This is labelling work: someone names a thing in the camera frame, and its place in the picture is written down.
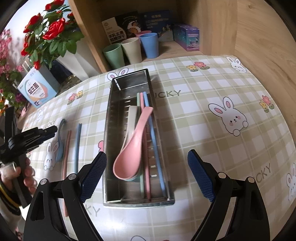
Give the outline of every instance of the finger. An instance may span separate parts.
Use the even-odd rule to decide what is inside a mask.
[[[29,187],[29,192],[34,195],[35,191],[36,191],[36,187]]]
[[[33,167],[27,166],[25,168],[24,174],[25,174],[26,177],[32,177],[32,176],[34,176],[35,171],[34,171]]]
[[[32,177],[26,177],[24,179],[24,184],[26,187],[34,187],[35,185],[35,179]]]
[[[20,175],[20,172],[20,167],[14,169],[13,166],[11,166],[11,168],[6,168],[1,171],[1,179],[3,182],[11,181],[12,179],[17,178]]]
[[[26,158],[26,165],[29,166],[30,164],[31,164],[31,161],[30,161],[30,159],[27,157],[27,158]]]

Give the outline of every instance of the pink spoon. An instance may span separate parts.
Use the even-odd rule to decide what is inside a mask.
[[[137,174],[141,162],[143,132],[152,111],[152,107],[144,108],[130,141],[115,159],[113,173],[117,178],[126,180]]]

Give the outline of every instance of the table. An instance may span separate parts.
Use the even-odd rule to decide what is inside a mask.
[[[106,208],[102,205],[100,180],[92,198],[85,202],[85,208],[104,240],[130,240],[134,235],[147,241],[192,238],[210,203],[202,196],[188,168],[186,155],[190,149],[195,149],[203,161],[231,178],[244,180],[253,176],[256,179],[273,238],[291,214],[289,208],[296,197],[287,186],[296,178],[293,177],[296,150],[280,110],[259,80],[239,64],[235,56],[171,58],[127,68],[128,73],[149,70],[176,202],[173,206],[149,209]],[[116,76],[122,69],[113,72]],[[36,126],[58,126],[65,118],[63,138],[72,130],[67,163],[67,174],[70,174],[74,171],[78,123],[82,123],[79,169],[90,163],[99,151],[109,92],[108,73],[85,80],[30,115],[23,131]],[[220,113],[232,109],[232,105],[239,111],[234,116],[234,125],[230,122],[232,116]],[[38,181],[61,179],[61,163],[55,163],[52,171],[44,170],[48,144],[51,142],[54,146],[56,141],[57,137],[29,153]],[[233,207],[232,200],[220,237],[227,229]],[[69,222],[66,218],[69,233],[75,237]]]

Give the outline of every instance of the rabbit cartoon print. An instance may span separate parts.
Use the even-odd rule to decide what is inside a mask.
[[[127,73],[128,73],[128,70],[129,70],[128,68],[121,69],[121,70],[119,71],[119,74],[116,74],[116,73],[114,73],[114,72],[110,72],[110,73],[107,75],[107,79],[111,81],[111,83],[110,83],[110,88],[111,88],[111,84],[112,84],[112,80],[113,80],[113,78],[118,77],[118,76],[122,76],[122,75],[124,75],[124,74],[127,74]]]
[[[57,151],[57,149],[59,148],[59,143],[56,142],[52,148],[52,143],[49,142],[47,145],[47,154],[44,160],[44,170],[50,170],[52,171],[55,165],[55,152]]]
[[[244,67],[241,65],[241,62],[240,62],[240,60],[239,60],[238,58],[236,58],[235,60],[233,60],[232,58],[230,58],[230,57],[228,57],[228,56],[227,56],[226,58],[227,58],[227,60],[230,62],[231,67],[234,68],[235,70],[237,70],[237,71],[239,71],[239,72],[244,72],[244,73],[247,72],[246,68],[244,68]]]
[[[293,201],[295,198],[295,193],[296,193],[296,167],[295,163],[292,165],[292,172],[291,174],[287,174],[287,186],[289,187],[289,196],[288,200]]]
[[[248,127],[247,118],[233,107],[233,102],[230,98],[224,97],[223,105],[224,107],[217,104],[209,104],[209,109],[214,115],[221,117],[226,130],[237,137],[240,135],[241,129]]]

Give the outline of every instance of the metal screw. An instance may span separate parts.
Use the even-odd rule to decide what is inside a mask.
[[[218,173],[218,177],[220,177],[220,178],[226,178],[226,174],[223,173],[223,172],[219,172]]]
[[[75,179],[75,178],[76,178],[76,174],[73,173],[73,174],[70,174],[70,175],[69,175],[69,179],[70,179],[70,180],[73,180],[73,179]]]
[[[40,184],[41,184],[41,185],[44,185],[46,182],[47,182],[46,179],[42,179],[42,180],[40,181]]]
[[[255,179],[252,178],[252,177],[248,177],[248,181],[249,181],[250,183],[254,183],[254,182],[255,182]]]

